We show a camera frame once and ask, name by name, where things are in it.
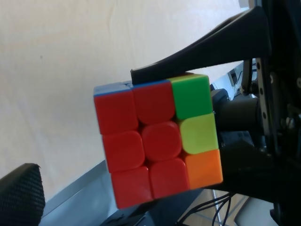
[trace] rubik's cube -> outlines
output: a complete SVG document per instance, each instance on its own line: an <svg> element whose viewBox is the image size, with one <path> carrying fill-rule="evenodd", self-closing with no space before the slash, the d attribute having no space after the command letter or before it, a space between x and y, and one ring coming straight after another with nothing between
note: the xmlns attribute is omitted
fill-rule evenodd
<svg viewBox="0 0 301 226"><path fill-rule="evenodd" d="M209 78L95 87L118 208L222 182Z"/></svg>

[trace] yellow-green cube sticker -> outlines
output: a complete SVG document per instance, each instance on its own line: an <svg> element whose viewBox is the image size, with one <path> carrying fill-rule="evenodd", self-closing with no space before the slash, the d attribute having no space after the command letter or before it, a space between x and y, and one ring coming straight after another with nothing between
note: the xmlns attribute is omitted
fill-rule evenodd
<svg viewBox="0 0 301 226"><path fill-rule="evenodd" d="M185 119L179 125L185 152L198 154L218 149L213 113Z"/></svg>
<svg viewBox="0 0 301 226"><path fill-rule="evenodd" d="M184 75L169 79L176 116L180 120L211 113L210 83L206 75Z"/></svg>

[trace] green cube sticker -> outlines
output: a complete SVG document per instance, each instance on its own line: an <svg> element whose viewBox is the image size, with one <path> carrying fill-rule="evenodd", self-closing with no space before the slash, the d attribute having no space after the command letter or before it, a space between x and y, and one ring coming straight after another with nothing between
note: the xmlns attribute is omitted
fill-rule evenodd
<svg viewBox="0 0 301 226"><path fill-rule="evenodd" d="M198 154L218 149L214 114L206 114L180 122L185 152Z"/></svg>
<svg viewBox="0 0 301 226"><path fill-rule="evenodd" d="M206 75L185 75L172 83L176 116L183 120L211 113L210 83Z"/></svg>

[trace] cube face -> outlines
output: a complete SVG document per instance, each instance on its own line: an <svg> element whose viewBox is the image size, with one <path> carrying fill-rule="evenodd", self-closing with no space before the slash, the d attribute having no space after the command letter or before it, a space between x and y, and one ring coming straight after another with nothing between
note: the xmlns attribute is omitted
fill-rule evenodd
<svg viewBox="0 0 301 226"><path fill-rule="evenodd" d="M142 130L146 157L150 161L163 161L177 157L182 150L179 128L173 121L146 126Z"/></svg>
<svg viewBox="0 0 301 226"><path fill-rule="evenodd" d="M179 158L152 164L150 178L155 199L189 190L185 163Z"/></svg>
<svg viewBox="0 0 301 226"><path fill-rule="evenodd" d="M213 113L183 120L180 131L183 149L189 154L218 149Z"/></svg>
<svg viewBox="0 0 301 226"><path fill-rule="evenodd" d="M212 112L210 83L205 75L185 75L170 79L179 120Z"/></svg>
<svg viewBox="0 0 301 226"><path fill-rule="evenodd" d="M95 88L117 206L222 182L208 77Z"/></svg>
<svg viewBox="0 0 301 226"><path fill-rule="evenodd" d="M218 149L195 155L187 155L185 163L190 189L222 182L221 158Z"/></svg>
<svg viewBox="0 0 301 226"><path fill-rule="evenodd" d="M104 135L103 147L110 173L135 169L144 163L142 139L136 131Z"/></svg>
<svg viewBox="0 0 301 226"><path fill-rule="evenodd" d="M153 200L147 167L112 173L111 179L119 209Z"/></svg>
<svg viewBox="0 0 301 226"><path fill-rule="evenodd" d="M133 93L137 117L142 123L160 123L174 116L174 97L169 81L133 86Z"/></svg>

